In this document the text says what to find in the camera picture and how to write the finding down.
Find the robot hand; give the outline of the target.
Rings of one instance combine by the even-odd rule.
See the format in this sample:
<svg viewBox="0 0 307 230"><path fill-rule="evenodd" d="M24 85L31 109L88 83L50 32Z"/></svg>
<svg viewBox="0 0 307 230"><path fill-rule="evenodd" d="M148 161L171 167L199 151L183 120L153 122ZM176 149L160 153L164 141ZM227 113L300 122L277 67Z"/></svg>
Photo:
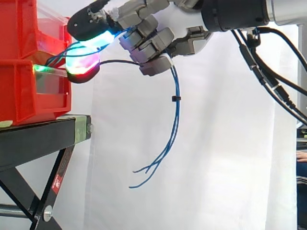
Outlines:
<svg viewBox="0 0 307 230"><path fill-rule="evenodd" d="M106 32L119 35L119 43L139 65L143 75L163 73L176 56L199 53L210 40L201 16L201 0L129 0L113 8L97 0L77 11L67 23L68 33L89 46L104 47Z"/></svg>

